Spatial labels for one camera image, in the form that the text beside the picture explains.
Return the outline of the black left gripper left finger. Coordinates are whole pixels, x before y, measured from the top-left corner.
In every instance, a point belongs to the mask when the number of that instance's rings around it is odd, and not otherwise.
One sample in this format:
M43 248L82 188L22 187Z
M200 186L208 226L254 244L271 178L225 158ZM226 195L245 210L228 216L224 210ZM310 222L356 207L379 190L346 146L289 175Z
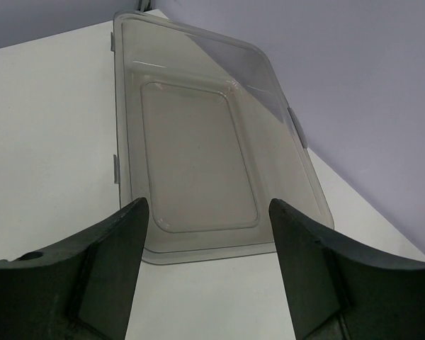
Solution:
M138 198L44 248L0 260L0 339L124 339L149 205Z

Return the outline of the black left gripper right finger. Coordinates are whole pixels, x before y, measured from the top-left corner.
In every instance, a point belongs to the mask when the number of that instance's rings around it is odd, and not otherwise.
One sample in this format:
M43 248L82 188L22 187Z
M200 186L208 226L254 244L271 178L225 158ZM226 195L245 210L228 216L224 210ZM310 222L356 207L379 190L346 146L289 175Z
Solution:
M425 262L364 245L291 205L269 205L297 339L425 339Z

